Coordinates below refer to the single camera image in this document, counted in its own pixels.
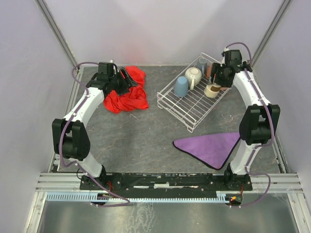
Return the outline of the salmon pink ceramic mug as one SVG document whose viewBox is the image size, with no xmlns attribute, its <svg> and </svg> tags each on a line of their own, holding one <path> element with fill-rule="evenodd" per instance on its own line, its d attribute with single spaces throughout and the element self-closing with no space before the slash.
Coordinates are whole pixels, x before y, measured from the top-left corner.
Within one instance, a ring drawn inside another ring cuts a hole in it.
<svg viewBox="0 0 311 233">
<path fill-rule="evenodd" d="M 206 78 L 207 78 L 208 80 L 210 79 L 210 76 L 211 76 L 212 65 L 213 65 L 213 64 L 210 64 L 210 65 L 207 67 L 207 70 L 206 70 Z"/>
</svg>

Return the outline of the beige cup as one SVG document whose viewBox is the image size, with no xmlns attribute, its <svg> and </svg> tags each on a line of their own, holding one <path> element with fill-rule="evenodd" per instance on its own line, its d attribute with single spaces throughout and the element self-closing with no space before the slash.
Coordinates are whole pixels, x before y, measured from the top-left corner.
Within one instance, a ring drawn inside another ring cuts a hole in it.
<svg viewBox="0 0 311 233">
<path fill-rule="evenodd" d="M 208 97 L 208 98 L 215 98 L 217 97 L 219 91 L 221 89 L 220 85 L 217 84 L 208 84 L 205 89 L 204 89 L 204 94 Z"/>
</svg>

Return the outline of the light blue ceramic mug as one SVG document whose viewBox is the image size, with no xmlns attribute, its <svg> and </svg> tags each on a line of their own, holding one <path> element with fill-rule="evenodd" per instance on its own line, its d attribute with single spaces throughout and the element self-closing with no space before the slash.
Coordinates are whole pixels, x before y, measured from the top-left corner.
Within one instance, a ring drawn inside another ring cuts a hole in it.
<svg viewBox="0 0 311 233">
<path fill-rule="evenodd" d="M 200 57 L 196 64 L 196 68 L 198 68 L 201 71 L 201 73 L 204 75 L 207 70 L 207 59 L 204 57 Z"/>
</svg>

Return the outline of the cream ceramic mug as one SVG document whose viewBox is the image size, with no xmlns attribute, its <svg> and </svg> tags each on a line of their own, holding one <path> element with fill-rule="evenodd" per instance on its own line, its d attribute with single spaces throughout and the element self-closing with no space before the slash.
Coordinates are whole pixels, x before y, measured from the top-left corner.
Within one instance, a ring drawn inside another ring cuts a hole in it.
<svg viewBox="0 0 311 233">
<path fill-rule="evenodd" d="M 193 90 L 202 78 L 202 72 L 196 67 L 190 67 L 185 72 L 185 77 L 188 80 L 190 90 Z"/>
</svg>

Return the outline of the blue plastic cup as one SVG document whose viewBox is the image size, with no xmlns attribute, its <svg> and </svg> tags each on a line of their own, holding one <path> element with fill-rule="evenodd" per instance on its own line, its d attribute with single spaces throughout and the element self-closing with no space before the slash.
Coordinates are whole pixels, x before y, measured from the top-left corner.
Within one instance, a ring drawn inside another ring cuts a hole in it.
<svg viewBox="0 0 311 233">
<path fill-rule="evenodd" d="M 184 76 L 177 78 L 174 86 L 174 94 L 180 98 L 187 95 L 188 92 L 188 80 Z"/>
</svg>

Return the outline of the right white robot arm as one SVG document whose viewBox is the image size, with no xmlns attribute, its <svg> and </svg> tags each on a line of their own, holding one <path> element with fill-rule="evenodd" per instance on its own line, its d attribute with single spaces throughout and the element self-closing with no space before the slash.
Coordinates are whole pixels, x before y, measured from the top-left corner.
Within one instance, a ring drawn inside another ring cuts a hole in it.
<svg viewBox="0 0 311 233">
<path fill-rule="evenodd" d="M 230 171 L 245 175 L 263 147 L 273 143 L 280 115 L 280 107 L 271 104 L 257 85 L 249 62 L 242 60 L 239 50 L 225 48 L 221 63 L 213 63 L 210 69 L 211 83 L 205 95 L 214 98 L 221 88 L 235 86 L 245 104 L 246 111 L 239 125 L 241 143 Z"/>
</svg>

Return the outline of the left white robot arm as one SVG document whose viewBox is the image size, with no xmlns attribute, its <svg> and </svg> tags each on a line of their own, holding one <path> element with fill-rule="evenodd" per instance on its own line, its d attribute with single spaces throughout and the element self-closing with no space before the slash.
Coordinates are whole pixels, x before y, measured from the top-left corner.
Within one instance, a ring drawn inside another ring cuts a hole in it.
<svg viewBox="0 0 311 233">
<path fill-rule="evenodd" d="M 53 146 L 64 167 L 78 166 L 92 178 L 105 176 L 105 168 L 90 152 L 86 127 L 100 104 L 113 112 L 145 110 L 145 73 L 136 66 L 118 68 L 113 62 L 99 62 L 87 84 L 78 81 L 84 93 L 73 109 L 52 122 Z"/>
</svg>

